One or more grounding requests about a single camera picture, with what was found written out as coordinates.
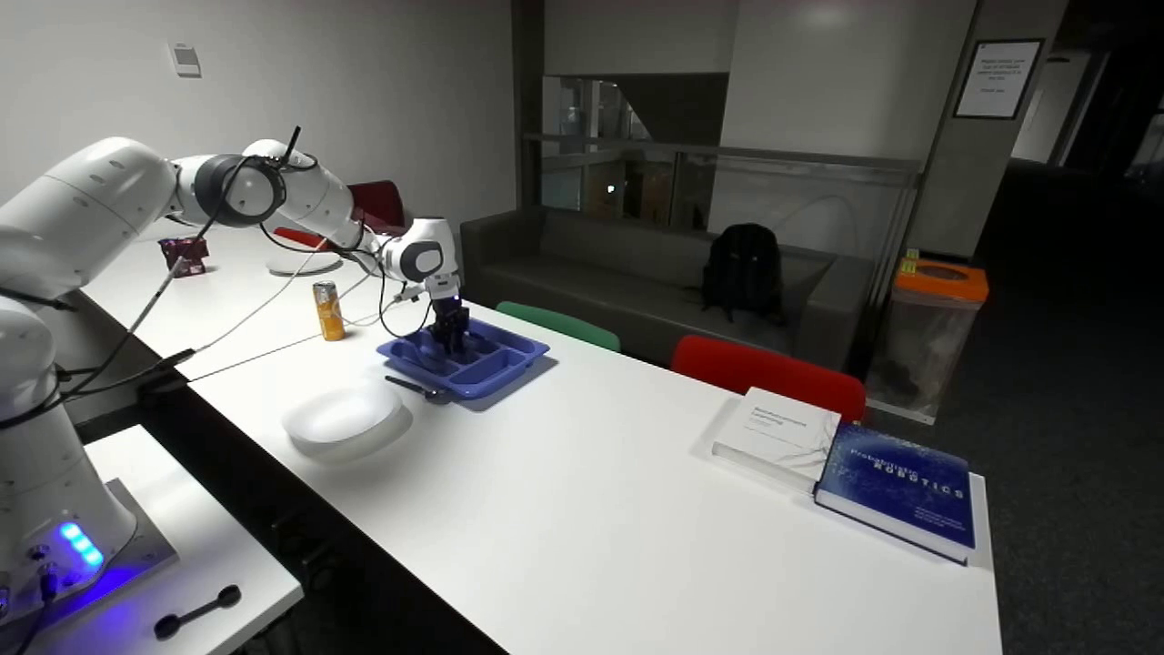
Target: bin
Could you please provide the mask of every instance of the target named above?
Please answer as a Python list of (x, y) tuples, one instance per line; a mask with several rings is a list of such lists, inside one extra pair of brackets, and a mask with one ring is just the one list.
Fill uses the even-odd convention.
[(934, 426), (987, 294), (977, 267), (907, 259), (866, 379), (869, 407)]

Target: blue tray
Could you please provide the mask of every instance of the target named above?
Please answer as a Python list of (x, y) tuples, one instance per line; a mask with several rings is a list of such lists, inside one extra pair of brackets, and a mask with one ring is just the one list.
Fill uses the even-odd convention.
[(467, 352), (460, 356), (442, 352), (430, 328), (378, 348), (388, 369), (443, 389), (455, 400), (482, 400), (505, 389), (530, 372), (547, 350), (547, 341), (530, 341), (482, 322), (469, 322)]

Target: gray floor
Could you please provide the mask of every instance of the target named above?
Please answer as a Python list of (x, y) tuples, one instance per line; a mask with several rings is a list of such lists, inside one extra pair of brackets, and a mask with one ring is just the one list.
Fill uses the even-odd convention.
[(1010, 175), (984, 259), (938, 426), (903, 430), (990, 476), (1009, 655), (1162, 655), (1164, 213)]

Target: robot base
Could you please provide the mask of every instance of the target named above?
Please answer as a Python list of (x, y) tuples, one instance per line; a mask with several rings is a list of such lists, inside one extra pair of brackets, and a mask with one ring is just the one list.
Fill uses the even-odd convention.
[(106, 488), (139, 521), (130, 543), (111, 560), (104, 580), (93, 582), (84, 595), (72, 595), (72, 597), (51, 605), (51, 607), (39, 607), (20, 622), (9, 622), (0, 630), (0, 655), (9, 655), (9, 648), (22, 645), (37, 622), (43, 622), (39, 630), (51, 630), (56, 622), (67, 622), (87, 607), (99, 607), (99, 605), (112, 600), (116, 595), (123, 595), (127, 586), (141, 582), (146, 577), (157, 577), (162, 567), (180, 560), (174, 545), (157, 531), (157, 526), (136, 502), (136, 494), (122, 480), (111, 480)]

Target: white wall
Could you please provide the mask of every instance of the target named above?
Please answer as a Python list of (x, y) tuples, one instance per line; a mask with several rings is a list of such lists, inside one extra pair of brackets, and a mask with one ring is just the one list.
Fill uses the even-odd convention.
[(744, 0), (724, 145), (923, 159), (977, 0)]
[(1092, 64), (1087, 50), (1054, 50), (1046, 60), (1040, 81), (1031, 94), (1031, 106), (1010, 149), (1014, 159), (1034, 159), (1034, 166), (1051, 159), (1063, 140), (1066, 117), (1081, 94), (1087, 64)]
[[(205, 81), (174, 81), (174, 41)], [(301, 126), (346, 184), (516, 203), (505, 0), (0, 0), (0, 88), (0, 201), (112, 130), (180, 157)]]
[(729, 75), (740, 0), (547, 0), (547, 75)]

